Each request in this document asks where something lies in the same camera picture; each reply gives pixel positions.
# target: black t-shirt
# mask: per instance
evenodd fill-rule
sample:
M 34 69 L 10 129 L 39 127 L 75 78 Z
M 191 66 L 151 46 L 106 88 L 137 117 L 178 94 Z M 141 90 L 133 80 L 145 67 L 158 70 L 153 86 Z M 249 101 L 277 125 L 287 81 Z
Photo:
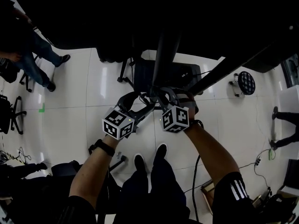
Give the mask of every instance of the black t-shirt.
M 173 203 L 165 203 L 158 197 L 151 201 L 137 203 L 138 210 L 126 210 L 117 213 L 114 224 L 122 223 L 195 223 L 189 220 L 188 208 L 174 207 Z M 242 223 L 258 224 L 259 218 L 249 199 L 240 173 L 226 175 L 215 187 L 213 202 L 213 224 Z M 69 197 L 58 224 L 96 224 L 95 210 L 85 199 L 78 196 Z
M 14 16 L 13 8 L 13 1 L 0 0 L 0 51 L 21 51 L 29 35 L 29 26 Z

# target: white stripe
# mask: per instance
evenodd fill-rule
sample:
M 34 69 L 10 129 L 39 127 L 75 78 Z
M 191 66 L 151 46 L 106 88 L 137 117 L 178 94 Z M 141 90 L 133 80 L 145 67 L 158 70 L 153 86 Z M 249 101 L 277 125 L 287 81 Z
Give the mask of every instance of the white stripe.
M 234 194 L 236 200 L 238 201 L 240 198 L 239 198 L 239 196 L 238 196 L 237 192 L 235 191 L 235 188 L 232 184 L 230 185 L 230 188 L 232 189 L 233 194 Z
M 244 189 L 244 187 L 243 187 L 243 185 L 242 185 L 242 183 L 241 183 L 240 180 L 238 180 L 238 183 L 240 184 L 240 186 L 241 186 L 241 188 L 242 188 L 242 190 L 243 190 L 244 195 L 245 195 L 246 197 L 248 197 L 248 194 L 247 194 L 247 192 L 245 191 L 245 189 Z
M 241 198 L 243 199 L 243 198 L 244 198 L 244 194 L 242 193 L 241 188 L 240 188 L 240 186 L 239 186 L 237 180 L 235 180 L 235 185 L 237 186 L 238 191 L 239 191 L 239 193 L 240 193 L 240 195 L 241 195 Z

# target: sleeve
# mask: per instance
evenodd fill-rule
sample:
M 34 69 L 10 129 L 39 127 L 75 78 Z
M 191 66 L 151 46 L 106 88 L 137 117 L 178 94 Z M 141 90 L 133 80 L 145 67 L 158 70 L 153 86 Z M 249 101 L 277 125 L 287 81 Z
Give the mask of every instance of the sleeve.
M 93 206 L 79 196 L 71 196 L 64 208 L 58 224 L 96 224 Z
M 8 11 L 14 7 L 14 2 L 11 0 L 0 0 L 0 9 Z
M 259 223 L 256 209 L 238 172 L 227 174 L 216 185 L 212 210 L 213 224 Z

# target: shoe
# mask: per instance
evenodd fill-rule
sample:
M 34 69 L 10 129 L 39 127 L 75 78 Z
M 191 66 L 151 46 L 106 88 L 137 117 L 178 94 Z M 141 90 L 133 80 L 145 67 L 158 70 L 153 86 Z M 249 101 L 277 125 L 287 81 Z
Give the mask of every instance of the shoe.
M 53 92 L 56 89 L 56 85 L 53 82 L 50 82 L 49 85 L 47 86 L 47 89 L 50 92 Z
M 36 165 L 36 167 L 37 167 L 38 170 L 46 170 L 46 169 L 48 168 L 47 165 L 44 164 L 43 162 L 38 163 L 38 164 Z
M 65 56 L 63 56 L 63 57 L 62 57 L 62 60 L 61 60 L 61 63 L 60 63 L 59 65 L 56 65 L 55 67 L 59 67 L 59 66 L 61 66 L 61 64 L 67 62 L 70 58 L 71 58 L 70 55 L 65 55 Z
M 278 113 L 278 107 L 275 106 L 272 113 L 272 120 L 275 120 L 277 113 Z
M 164 158 L 166 154 L 167 154 L 167 145 L 165 143 L 162 143 L 158 146 L 156 156 Z
M 135 154 L 134 164 L 135 164 L 137 171 L 146 172 L 145 165 L 144 165 L 144 158 L 141 154 Z
M 270 141 L 270 146 L 274 151 L 277 149 L 276 143 L 273 140 Z

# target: forearm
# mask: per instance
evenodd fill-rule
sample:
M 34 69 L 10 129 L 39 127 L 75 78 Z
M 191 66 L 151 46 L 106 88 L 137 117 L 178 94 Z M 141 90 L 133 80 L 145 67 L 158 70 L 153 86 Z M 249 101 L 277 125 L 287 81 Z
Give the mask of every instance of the forearm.
M 230 153 L 200 125 L 192 125 L 185 133 L 195 145 L 215 185 L 225 175 L 239 172 L 238 165 Z
M 9 52 L 0 51 L 0 58 L 9 59 Z
M 118 141 L 106 136 L 103 142 L 116 149 Z M 112 157 L 96 148 L 76 174 L 71 183 L 70 196 L 80 196 L 94 208 Z
M 29 17 L 24 14 L 23 12 L 21 12 L 19 9 L 17 8 L 13 8 L 13 14 L 15 15 L 16 18 L 20 18 L 20 19 L 23 19 L 25 21 L 27 21 L 29 19 Z

